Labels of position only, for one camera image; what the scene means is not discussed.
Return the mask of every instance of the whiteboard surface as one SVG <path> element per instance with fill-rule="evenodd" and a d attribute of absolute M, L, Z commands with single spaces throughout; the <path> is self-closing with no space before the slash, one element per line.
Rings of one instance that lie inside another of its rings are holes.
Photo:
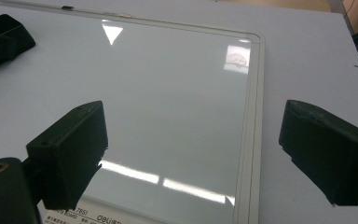
<path fill-rule="evenodd" d="M 1 7 L 36 47 L 0 66 L 0 158 L 102 100 L 109 137 L 85 195 L 168 223 L 233 220 L 252 43 Z"/>

